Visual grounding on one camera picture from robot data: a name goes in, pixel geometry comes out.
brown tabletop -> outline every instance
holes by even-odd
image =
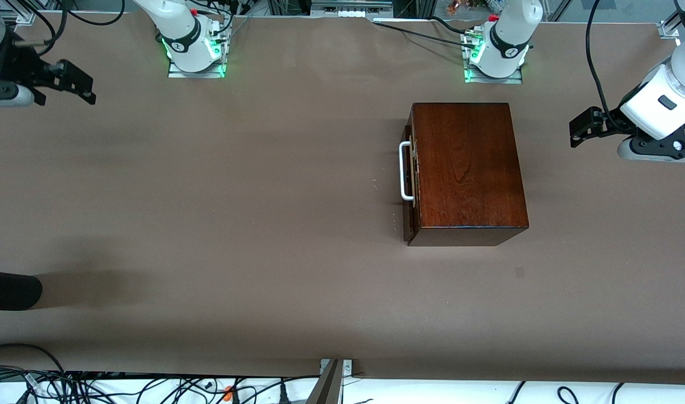
[[[621,137],[569,148],[598,104],[583,31],[541,25],[523,85],[479,85],[455,46],[367,20],[254,19],[225,79],[185,80],[144,13],[68,20],[45,59],[91,74],[98,104],[47,90],[0,109],[0,270],[48,292],[0,312],[0,342],[71,370],[303,374],[339,356],[381,378],[685,382],[685,166],[622,160]],[[614,105],[673,49],[653,25],[592,38]],[[404,244],[413,102],[511,105],[527,232]],[[14,354],[50,366],[0,362]]]

white handle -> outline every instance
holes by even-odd
[[[406,140],[399,143],[399,194],[402,195],[402,199],[404,200],[414,200],[414,196],[407,195],[404,191],[404,153],[402,153],[402,148],[404,148],[404,146],[412,146],[412,142]]]

table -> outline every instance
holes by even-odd
[[[0,342],[71,370],[303,374],[340,356],[375,378],[685,383],[685,166],[622,160],[619,137],[569,148],[568,121],[598,103],[583,31],[542,24],[523,85],[479,85],[451,45],[260,18],[225,79],[184,80],[142,13],[68,21],[46,58],[91,74],[98,103],[50,90],[0,109],[0,271],[55,291],[0,312]],[[674,46],[652,25],[592,39],[612,103]],[[511,105],[527,232],[404,244],[413,102]],[[49,366],[21,355],[6,359]]]

brown wooden box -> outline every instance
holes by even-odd
[[[509,104],[416,103],[399,152],[408,245],[496,246],[529,228]]]

black cylinder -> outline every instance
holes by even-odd
[[[40,299],[43,286],[34,276],[0,273],[0,310],[27,310]]]

